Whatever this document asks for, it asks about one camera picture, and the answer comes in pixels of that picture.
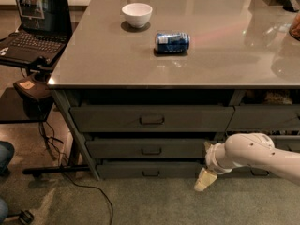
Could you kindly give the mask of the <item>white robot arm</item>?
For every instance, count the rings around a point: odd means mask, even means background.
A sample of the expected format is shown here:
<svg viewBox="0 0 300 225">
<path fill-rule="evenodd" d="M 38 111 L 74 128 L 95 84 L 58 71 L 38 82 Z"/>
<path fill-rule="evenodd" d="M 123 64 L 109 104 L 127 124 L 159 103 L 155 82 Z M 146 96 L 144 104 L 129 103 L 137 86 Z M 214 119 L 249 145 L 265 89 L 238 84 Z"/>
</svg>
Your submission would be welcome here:
<svg viewBox="0 0 300 225">
<path fill-rule="evenodd" d="M 300 185 L 300 154 L 277 149 L 263 133 L 233 134 L 223 143 L 205 142 L 204 147 L 205 167 L 196 180 L 196 191 L 204 191 L 219 175 L 241 167 L 265 170 Z"/>
</svg>

